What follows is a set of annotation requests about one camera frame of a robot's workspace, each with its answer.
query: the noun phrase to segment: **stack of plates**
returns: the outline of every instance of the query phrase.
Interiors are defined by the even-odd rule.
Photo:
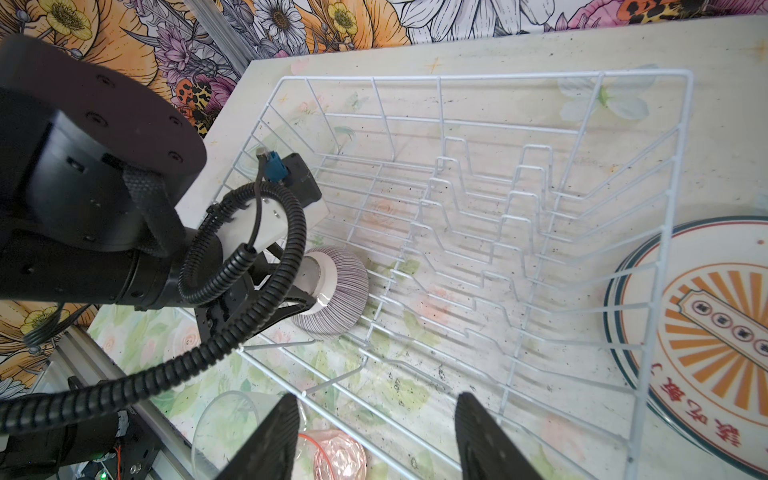
[[[670,244],[648,406],[731,465],[768,475],[768,217],[680,225]],[[659,237],[617,271],[658,258]],[[654,269],[617,278],[605,305],[647,302]],[[604,314],[609,342],[642,343],[647,310]],[[613,350],[636,388],[639,356]]]

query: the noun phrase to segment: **white metal wire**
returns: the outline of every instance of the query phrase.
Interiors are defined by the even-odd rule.
[[[590,119],[600,103],[605,102],[606,82],[648,76],[672,82],[672,87],[665,87],[664,91],[674,90],[673,96],[679,99],[674,121],[626,158],[602,159],[597,154],[597,162],[611,160],[617,165],[608,173],[601,170],[602,177],[594,178],[592,170],[581,171],[584,170],[582,165],[586,164],[583,159],[588,159],[591,153],[585,151],[584,146],[592,135]],[[482,115],[472,110],[472,100],[467,100],[469,96],[465,99],[469,103],[458,110],[453,102],[459,96],[446,97],[456,85],[461,88],[474,86],[478,91],[492,85],[498,89],[500,98],[518,92],[520,84],[549,85],[556,90],[556,81],[566,78],[588,79],[591,86],[584,118],[575,129],[564,127],[558,124],[560,122],[549,126],[541,121],[529,121],[529,124],[510,121],[498,112],[486,112],[482,115],[487,116],[481,118]],[[253,179],[253,175],[239,167],[239,162],[241,158],[252,159],[249,152],[256,146],[277,149],[281,154],[298,151],[313,169],[332,211],[316,232],[329,242],[393,265],[384,273],[369,268],[373,314],[363,315],[358,327],[344,336],[344,340],[351,342],[359,352],[360,363],[355,368],[330,378],[296,353],[295,347],[311,346],[313,341],[279,343],[268,335],[260,335],[260,345],[246,346],[239,354],[405,478],[419,476],[402,458],[390,455],[381,445],[366,438],[355,425],[343,421],[335,412],[310,398],[312,393],[324,389],[338,390],[458,474],[460,466],[455,451],[438,447],[423,433],[417,433],[414,425],[402,424],[345,387],[350,376],[365,372],[372,362],[377,362],[402,370],[453,402],[460,393],[457,385],[437,378],[429,368],[409,361],[408,357],[388,358],[377,354],[374,332],[408,349],[420,351],[425,357],[439,362],[441,368],[455,370],[457,378],[483,381],[488,391],[494,392],[489,398],[496,400],[484,400],[485,406],[500,425],[508,428],[508,432],[522,432],[532,437],[585,478],[604,478],[605,474],[594,468],[593,462],[580,462],[559,452],[556,446],[534,431],[525,415],[510,413],[510,406],[514,405],[516,412],[520,408],[530,408],[534,416],[555,415],[587,435],[600,438],[595,445],[603,445],[605,441],[605,445],[621,449],[626,462],[624,478],[636,478],[646,412],[650,350],[660,315],[660,295],[674,224],[692,86],[692,74],[676,69],[283,78],[259,114],[222,188],[232,189],[239,181]],[[375,100],[370,102],[368,111],[344,111],[343,108],[323,106],[324,100],[338,96],[340,91],[360,88],[368,89],[366,91]],[[299,92],[299,96],[303,92],[307,104],[316,108],[322,121],[307,126],[286,119],[289,116],[287,110],[276,100],[279,92],[290,92],[291,95]],[[402,112],[402,103],[419,95],[423,99],[413,103],[413,114],[387,114],[392,109]],[[466,118],[448,117],[448,103],[451,103],[451,111],[467,112]],[[365,133],[369,138],[383,137],[384,141],[369,144],[360,139],[354,146],[345,144],[339,140],[334,128],[340,121],[356,125],[353,129],[358,134]],[[409,129],[416,129],[420,124],[438,125],[439,132],[433,135],[431,146],[419,147],[417,155],[408,155],[413,153],[409,148],[416,147],[410,147],[408,141],[402,139],[409,136]],[[617,121],[617,131],[621,128]],[[501,164],[494,167],[487,152],[478,154],[473,151],[482,150],[483,147],[477,145],[492,143],[488,142],[489,132],[530,135],[535,136],[535,141],[530,137],[521,141],[498,140],[498,146],[494,147],[498,158],[516,157],[517,161],[512,162],[511,167]],[[320,137],[328,141],[318,141]],[[563,147],[564,141],[570,142],[570,146]],[[664,145],[670,145],[667,153],[663,152]],[[587,186],[587,191],[578,193],[580,184]],[[380,201],[394,202],[407,214],[401,210],[378,210],[376,202]],[[381,222],[364,221],[368,217]],[[655,269],[652,296],[642,303],[604,306],[602,297],[594,294],[604,292],[612,279],[627,274],[614,272],[619,260],[632,247],[655,234],[660,234],[659,260],[628,271]],[[479,247],[468,247],[467,243],[472,242]],[[404,267],[408,259],[413,258],[426,268],[423,275],[409,273]],[[461,289],[466,300],[456,300],[444,290],[432,288],[437,283]],[[460,312],[468,322],[454,326],[430,318],[419,310],[413,300],[415,296]],[[599,329],[605,313],[626,309],[648,311],[647,331],[641,345],[608,343]],[[504,369],[505,375],[499,378],[496,372],[487,371],[477,349],[476,355],[461,349],[443,349],[442,345],[431,346],[414,338],[410,332],[404,333],[397,327],[397,321],[406,314],[418,319],[422,328],[438,332],[461,345],[482,343],[490,346],[491,350],[483,351],[482,356],[491,356],[499,365],[508,365]],[[570,336],[564,333],[571,326],[579,325],[579,319],[586,319],[584,322],[591,327],[574,327]],[[280,352],[286,364],[305,369],[321,381],[316,386],[300,388],[251,355],[254,350],[269,348]],[[570,366],[568,362],[568,358],[576,359],[574,362],[579,359],[580,363],[584,363],[584,359],[590,362],[593,357],[603,361],[609,357],[611,348],[632,350],[642,355],[637,390],[616,382],[615,378],[591,378],[586,369],[580,370],[579,366]],[[534,355],[528,354],[537,352],[541,358],[534,361]],[[587,392],[588,398],[578,400],[587,404],[610,396],[615,402],[612,405],[626,406],[624,423],[628,425],[619,425],[620,422],[608,425],[590,415],[588,407],[580,410],[561,402],[560,397],[540,395],[537,390],[525,386],[530,376],[536,376],[538,384],[558,386],[566,397]],[[606,461],[610,462],[611,458],[606,456]]]

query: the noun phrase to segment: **white wire dish rack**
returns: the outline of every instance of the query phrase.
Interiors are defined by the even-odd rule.
[[[635,478],[692,84],[689,71],[646,68],[283,78],[217,198],[253,179],[255,148],[300,153],[330,209],[310,241],[360,256],[369,308],[339,341],[355,353],[342,372],[312,361],[319,343],[271,330],[240,354],[405,478],[424,475],[420,449],[429,475],[458,478],[462,391],[526,455],[584,478]],[[652,296],[604,306],[621,260],[657,234],[659,261],[643,267],[655,269]],[[616,309],[647,311],[643,345],[607,343],[603,315]],[[638,390],[611,348],[641,355]],[[315,385],[298,380],[308,375]],[[400,387],[429,398],[417,414],[394,412],[356,376],[408,379]],[[552,425],[580,445],[553,441],[565,434]]]

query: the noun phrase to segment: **coiled cable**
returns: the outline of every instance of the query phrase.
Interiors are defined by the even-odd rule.
[[[288,221],[288,234],[283,258],[275,273],[264,284],[257,300],[251,303],[240,318],[233,319],[227,329],[214,334],[202,345],[143,372],[70,392],[20,397],[0,402],[0,433],[15,434],[52,429],[124,409],[187,381],[214,365],[263,328],[283,302],[296,279],[306,245],[306,219],[301,204],[285,187],[263,182],[260,192],[283,206]],[[180,292],[185,292],[182,296],[187,294],[190,298],[200,300],[192,302],[193,304],[214,300],[226,291],[225,288],[216,294],[236,272],[247,270],[248,267],[243,270],[243,266],[249,261],[251,251],[255,259],[255,250],[243,244],[241,247],[247,247],[242,249],[247,253],[246,257],[238,256],[236,251],[222,265],[219,272],[202,286],[190,286],[190,278],[197,272],[204,247],[210,245],[212,236],[222,223],[231,218],[235,210],[244,208],[253,196],[253,184],[243,185],[229,192],[217,208],[209,209],[200,226],[200,232],[187,253],[180,274],[179,289]]]

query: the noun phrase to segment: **wallpaper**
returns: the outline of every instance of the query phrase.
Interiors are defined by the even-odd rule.
[[[215,0],[256,58],[768,12],[768,0]],[[183,0],[0,0],[23,32],[119,71],[173,103],[200,135],[237,84]]]

